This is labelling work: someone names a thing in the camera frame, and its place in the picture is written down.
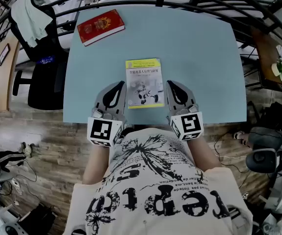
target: yellow book edge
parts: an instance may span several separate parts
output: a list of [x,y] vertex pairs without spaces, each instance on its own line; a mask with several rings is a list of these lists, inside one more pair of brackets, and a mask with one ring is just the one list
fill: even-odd
[[153,108],[153,107],[163,107],[165,104],[149,104],[149,105],[135,105],[128,106],[129,109],[142,109],[142,108]]

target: chair backrest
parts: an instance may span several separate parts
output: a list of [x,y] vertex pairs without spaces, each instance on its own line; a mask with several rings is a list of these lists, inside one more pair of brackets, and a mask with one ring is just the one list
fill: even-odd
[[28,43],[23,39],[17,23],[11,17],[11,12],[9,13],[9,21],[11,22],[11,31],[17,37],[19,42],[21,43],[22,47],[26,51],[29,59],[31,61],[37,62],[41,58],[55,56],[57,59],[64,57],[66,52],[61,47],[58,34],[57,34],[57,24],[56,24],[56,17],[52,7],[43,5],[37,6],[33,0],[31,0],[32,5],[39,9],[40,11],[46,13],[48,16],[53,18],[52,22],[47,25],[45,31],[47,32],[47,36],[42,38],[41,40],[36,40],[37,46],[30,47]]

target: wood plank flooring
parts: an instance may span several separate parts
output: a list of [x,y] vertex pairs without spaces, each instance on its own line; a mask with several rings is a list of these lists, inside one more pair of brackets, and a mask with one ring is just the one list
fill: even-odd
[[[255,81],[257,79],[255,76],[254,74],[248,77],[247,83],[251,80]],[[17,150],[20,142],[23,141],[35,144],[32,158],[28,163],[35,170],[37,180],[31,182],[25,178],[32,181],[36,179],[27,163],[20,167],[9,167],[13,173],[25,176],[17,176],[23,194],[19,195],[13,190],[11,195],[3,196],[1,199],[5,204],[18,201],[19,205],[14,205],[13,210],[20,215],[25,215],[35,208],[40,199],[57,213],[50,234],[60,235],[64,231],[68,216],[73,185],[81,182],[92,145],[86,139],[86,124],[63,123],[62,111],[40,111],[28,107],[27,92],[28,87],[21,86],[19,95],[12,97],[10,111],[0,112],[0,151]],[[252,100],[260,110],[274,101],[282,103],[282,93],[247,90],[247,100]],[[249,117],[253,119],[252,111],[249,111]],[[214,153],[216,141],[229,130],[239,127],[240,123],[205,126],[205,138]],[[229,157],[246,156],[251,152],[250,148],[233,140],[231,134],[220,138],[216,143],[216,149],[221,155]],[[265,174],[247,172],[244,157],[238,159],[221,157],[221,160],[223,164],[235,165],[244,172],[240,173],[237,168],[228,166],[238,185],[242,185],[241,193],[248,191],[250,202],[257,203],[258,196],[268,189],[268,177]],[[5,187],[3,193],[7,194],[8,190]]]

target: book cover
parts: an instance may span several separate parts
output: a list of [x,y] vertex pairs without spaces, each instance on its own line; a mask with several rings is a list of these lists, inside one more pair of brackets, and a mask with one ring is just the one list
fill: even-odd
[[77,26],[79,36],[85,46],[123,29],[125,29],[125,24],[116,9],[103,13]]
[[165,105],[159,59],[127,60],[126,76],[129,109]]

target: black letter print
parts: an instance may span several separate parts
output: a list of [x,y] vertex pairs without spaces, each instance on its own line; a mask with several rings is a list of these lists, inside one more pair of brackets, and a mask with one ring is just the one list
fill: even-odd
[[215,212],[215,210],[213,210],[214,216],[217,217],[218,219],[229,217],[230,216],[229,212],[226,206],[224,205],[223,201],[221,200],[220,196],[218,195],[218,192],[215,190],[212,190],[210,194],[216,197],[216,204],[218,205],[219,210],[220,210],[218,214]]
[[90,206],[89,206],[88,209],[87,209],[86,214],[91,213],[91,212],[100,213],[100,212],[102,211],[103,204],[104,204],[104,202],[105,202],[104,196],[100,196],[100,198],[98,199],[98,202],[97,202],[97,205],[96,205],[95,209],[92,209],[92,208],[93,208],[93,205],[95,204],[96,201],[97,201],[97,199],[96,199],[96,198],[93,198],[93,200],[92,200]]
[[121,180],[124,180],[124,179],[137,177],[140,174],[139,170],[128,170],[127,171],[127,169],[129,169],[129,168],[131,168],[131,169],[138,169],[140,167],[141,167],[141,164],[133,164],[133,165],[130,165],[130,166],[124,168],[122,171],[120,171],[120,174],[122,175],[124,173],[128,173],[128,175],[125,176],[125,177],[118,177],[117,181],[121,181]]
[[[152,195],[145,201],[145,210],[148,214],[160,216],[164,214],[165,216],[172,216],[180,211],[175,210],[175,203],[173,200],[169,200],[171,197],[171,191],[173,187],[169,185],[159,186],[161,195]],[[162,210],[158,210],[156,205],[157,202],[161,200]]]
[[104,207],[104,210],[106,213],[111,213],[119,206],[120,197],[118,193],[113,191],[107,192],[106,197],[110,198],[110,205],[108,207]]
[[125,189],[122,194],[127,194],[128,195],[128,204],[123,205],[125,208],[128,208],[129,211],[134,211],[136,209],[136,203],[137,203],[137,198],[135,196],[135,189],[134,188],[128,188]]
[[183,205],[182,208],[186,214],[193,217],[200,217],[208,211],[208,201],[201,193],[190,190],[189,192],[186,192],[184,195],[182,195],[183,200],[186,200],[188,198],[195,198],[198,200],[198,202],[194,204]]

